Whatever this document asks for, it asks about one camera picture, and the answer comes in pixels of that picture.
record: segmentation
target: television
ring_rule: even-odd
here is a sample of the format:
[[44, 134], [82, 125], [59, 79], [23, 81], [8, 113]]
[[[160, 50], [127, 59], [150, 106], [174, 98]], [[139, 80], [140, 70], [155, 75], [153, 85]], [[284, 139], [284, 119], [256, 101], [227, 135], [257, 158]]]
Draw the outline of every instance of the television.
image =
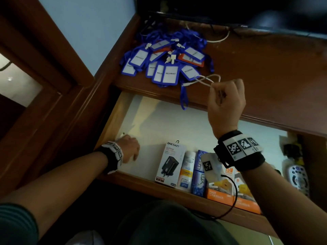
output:
[[141, 17], [327, 35], [327, 0], [136, 0]]

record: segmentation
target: light blue wall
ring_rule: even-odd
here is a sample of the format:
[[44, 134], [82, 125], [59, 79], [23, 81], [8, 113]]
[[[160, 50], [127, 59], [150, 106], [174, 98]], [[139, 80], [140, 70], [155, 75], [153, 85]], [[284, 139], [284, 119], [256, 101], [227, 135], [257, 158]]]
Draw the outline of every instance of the light blue wall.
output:
[[94, 75], [135, 13], [134, 0], [39, 0]]

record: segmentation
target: white bottle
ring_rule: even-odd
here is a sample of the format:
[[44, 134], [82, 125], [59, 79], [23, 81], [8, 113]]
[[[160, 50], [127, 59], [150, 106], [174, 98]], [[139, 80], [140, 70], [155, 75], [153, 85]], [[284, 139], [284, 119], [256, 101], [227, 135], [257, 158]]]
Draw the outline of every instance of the white bottle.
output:
[[177, 189], [191, 192], [195, 156], [196, 153], [193, 151], [185, 152], [182, 169], [176, 186]]

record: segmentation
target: pile of lanyards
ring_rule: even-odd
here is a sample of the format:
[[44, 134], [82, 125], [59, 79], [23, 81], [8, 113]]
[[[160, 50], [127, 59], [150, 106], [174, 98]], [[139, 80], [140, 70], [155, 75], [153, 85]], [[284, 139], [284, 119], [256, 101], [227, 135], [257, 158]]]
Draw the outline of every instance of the pile of lanyards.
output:
[[207, 41], [198, 32], [182, 29], [170, 34], [163, 30], [163, 26], [158, 26], [147, 35], [137, 35], [142, 44], [125, 53], [120, 61], [121, 73], [135, 76], [145, 70], [145, 76], [159, 87], [181, 84], [181, 107], [186, 110], [186, 86], [191, 84], [187, 82], [199, 81], [197, 79], [202, 76], [197, 68], [203, 67], [205, 62], [213, 73], [214, 63], [202, 51]]

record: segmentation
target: wristband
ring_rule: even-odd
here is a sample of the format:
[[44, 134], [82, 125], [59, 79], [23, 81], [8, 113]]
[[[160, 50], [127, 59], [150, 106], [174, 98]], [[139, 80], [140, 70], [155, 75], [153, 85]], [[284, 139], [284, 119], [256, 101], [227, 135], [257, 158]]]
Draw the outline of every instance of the wristband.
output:
[[214, 151], [226, 168], [234, 166], [240, 172], [255, 169], [265, 162], [261, 154], [263, 148], [252, 137], [237, 130], [223, 135]]
[[106, 174], [114, 173], [118, 168], [118, 164], [121, 165], [123, 162], [123, 151], [115, 142], [109, 141], [105, 144], [102, 144], [95, 150], [95, 152], [96, 151], [104, 153], [108, 159], [108, 165], [103, 171]]

